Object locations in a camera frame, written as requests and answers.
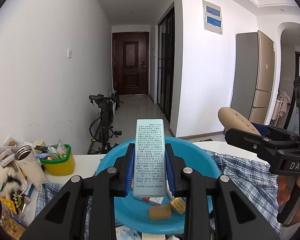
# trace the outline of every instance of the blue plastic bowl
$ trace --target blue plastic bowl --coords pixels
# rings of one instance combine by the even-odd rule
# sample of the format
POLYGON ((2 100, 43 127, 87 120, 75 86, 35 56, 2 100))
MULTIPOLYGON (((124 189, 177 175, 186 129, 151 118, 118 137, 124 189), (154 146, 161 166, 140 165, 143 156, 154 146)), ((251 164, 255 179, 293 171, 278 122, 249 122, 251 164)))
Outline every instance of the blue plastic bowl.
MULTIPOLYGON (((126 154, 129 143, 135 143, 135 139, 124 142, 112 149, 101 161, 97 173, 114 165, 115 160, 126 154)), ((174 137, 165 137, 165 143, 171 143, 176 156, 182 157, 186 165, 202 175, 218 178, 219 169, 205 150, 196 145, 174 137)), ((166 196, 162 204, 168 204, 170 198, 166 196)), ((135 229, 138 232, 150 234, 173 234, 183 232, 185 214, 180 215, 172 211, 172 216, 165 220, 151 220, 148 216, 148 209, 152 205, 132 196, 132 191, 126 198, 116 197, 114 199, 115 219, 123 225, 135 229)), ((211 197, 208 197, 209 212, 212 211, 211 197)))

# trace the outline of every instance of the glass sliding door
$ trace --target glass sliding door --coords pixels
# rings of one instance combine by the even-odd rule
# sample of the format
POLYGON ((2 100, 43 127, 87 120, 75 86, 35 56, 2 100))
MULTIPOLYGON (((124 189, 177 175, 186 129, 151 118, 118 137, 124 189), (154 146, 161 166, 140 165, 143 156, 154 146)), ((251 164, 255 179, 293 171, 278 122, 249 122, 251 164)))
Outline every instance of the glass sliding door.
POLYGON ((166 116, 171 118, 172 88, 174 72, 175 17, 174 8, 158 26, 158 90, 157 104, 166 116))

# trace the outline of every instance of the tiled floor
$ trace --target tiled floor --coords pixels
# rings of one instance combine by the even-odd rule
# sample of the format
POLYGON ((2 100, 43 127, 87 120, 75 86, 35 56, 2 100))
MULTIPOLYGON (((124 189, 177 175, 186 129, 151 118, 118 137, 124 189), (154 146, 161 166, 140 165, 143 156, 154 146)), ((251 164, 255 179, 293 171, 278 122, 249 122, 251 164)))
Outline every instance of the tiled floor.
MULTIPOLYGON (((114 113, 112 126, 113 130, 122 131, 122 135, 109 139, 111 146, 115 143, 122 143, 135 138, 137 119, 163 119, 164 134, 171 136, 169 122, 161 112, 157 104, 154 104, 149 96, 120 96, 120 107, 114 113)), ((99 143, 95 143, 93 149, 97 150, 99 143)))

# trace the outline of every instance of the clothing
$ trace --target clothing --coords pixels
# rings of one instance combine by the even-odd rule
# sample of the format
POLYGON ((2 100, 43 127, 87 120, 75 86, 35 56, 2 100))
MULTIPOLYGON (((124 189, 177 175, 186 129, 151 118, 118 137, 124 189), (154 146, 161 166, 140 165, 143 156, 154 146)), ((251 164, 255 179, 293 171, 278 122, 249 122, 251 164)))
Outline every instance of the clothing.
POLYGON ((279 115, 283 116, 283 114, 285 112, 287 112, 288 104, 291 102, 290 97, 288 96, 288 94, 286 92, 280 91, 279 96, 278 96, 278 100, 280 100, 282 102, 282 106, 280 108, 279 115))
MULTIPOLYGON (((276 219, 277 210, 279 208, 276 201, 278 187, 276 182, 277 176, 269 172, 269 165, 230 155, 217 154, 211 151, 206 152, 215 161, 220 173, 227 175, 239 187, 281 237, 280 224, 276 219)), ((61 187, 62 185, 56 183, 46 183, 42 185, 37 199, 36 216, 61 187)), ((89 234, 90 211, 91 198, 88 203, 85 239, 88 239, 89 234)), ((289 238, 284 237, 288 236, 293 230, 295 232, 297 228, 297 226, 281 228, 283 232, 282 240, 288 240, 289 238)))

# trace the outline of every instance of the pen holder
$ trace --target pen holder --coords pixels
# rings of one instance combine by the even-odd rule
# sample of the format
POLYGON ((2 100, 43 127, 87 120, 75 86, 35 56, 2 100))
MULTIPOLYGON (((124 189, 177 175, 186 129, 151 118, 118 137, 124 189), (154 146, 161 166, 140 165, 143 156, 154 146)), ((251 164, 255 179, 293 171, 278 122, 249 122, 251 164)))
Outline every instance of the pen holder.
POLYGON ((63 159, 47 161, 45 159, 40 158, 40 162, 43 164, 43 166, 47 169, 47 171, 51 175, 64 176, 64 175, 72 174, 74 172, 75 163, 71 152, 71 146, 65 144, 65 147, 67 149, 67 155, 63 159))

